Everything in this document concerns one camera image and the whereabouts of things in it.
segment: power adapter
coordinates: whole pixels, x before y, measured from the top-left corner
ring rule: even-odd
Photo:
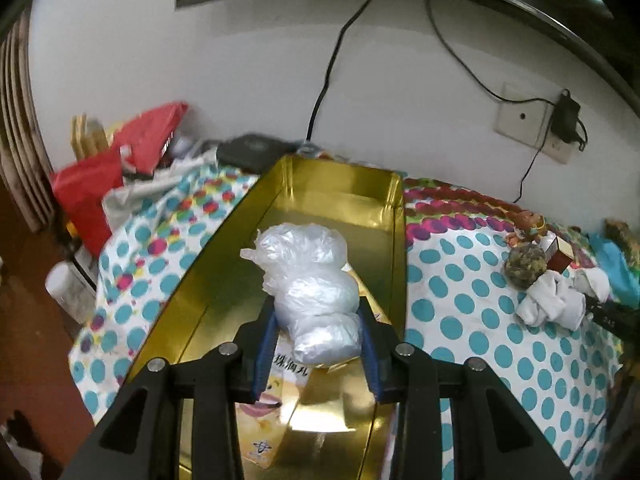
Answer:
[[[578,142],[580,151],[583,151],[587,141],[576,132],[579,112],[580,105],[571,98],[571,92],[565,89],[551,114],[551,133],[567,144]]]

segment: wall outlet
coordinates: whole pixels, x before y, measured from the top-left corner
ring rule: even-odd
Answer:
[[[542,153],[557,160],[561,164],[567,164],[575,149],[575,144],[562,142],[562,140],[549,131],[548,136],[546,136],[545,145],[542,147]]]
[[[514,100],[534,97],[519,92],[507,83],[503,85],[501,95]],[[525,104],[500,103],[494,130],[527,146],[537,148],[544,136],[543,126],[546,126],[547,111],[548,105],[541,101]]]

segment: white wall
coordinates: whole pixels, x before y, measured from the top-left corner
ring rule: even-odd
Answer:
[[[190,127],[227,138],[306,133],[342,24],[363,0],[35,0],[33,97],[49,156],[73,160],[70,118],[104,124],[184,99]],[[495,90],[508,82],[582,104],[587,150],[567,165],[540,155],[523,206],[594,229],[640,224],[640,120],[597,75],[534,30],[463,0],[433,0],[440,28]],[[497,104],[438,43],[422,0],[374,0],[348,32],[313,140],[361,160],[504,200],[533,150],[492,130]]]

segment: bed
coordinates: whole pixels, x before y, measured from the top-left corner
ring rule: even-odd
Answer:
[[[256,177],[203,166],[134,216],[100,258],[94,318],[69,354],[72,376],[94,421],[113,402],[164,303],[198,252]],[[524,293],[501,273],[516,205],[431,179],[404,176],[407,313],[405,339],[432,357],[485,359],[568,465],[606,411],[617,341],[585,320],[576,332],[548,322],[528,328],[514,314]],[[574,248],[570,277],[595,260],[578,233],[551,224]],[[443,479],[453,479],[450,411],[441,402]],[[604,425],[576,457],[590,478]]]

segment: plastic bag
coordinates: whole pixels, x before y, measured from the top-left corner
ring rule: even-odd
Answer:
[[[326,227],[284,223],[258,232],[255,250],[240,256],[264,270],[276,317],[303,365],[331,365],[360,355],[358,283],[342,268],[347,243]]]

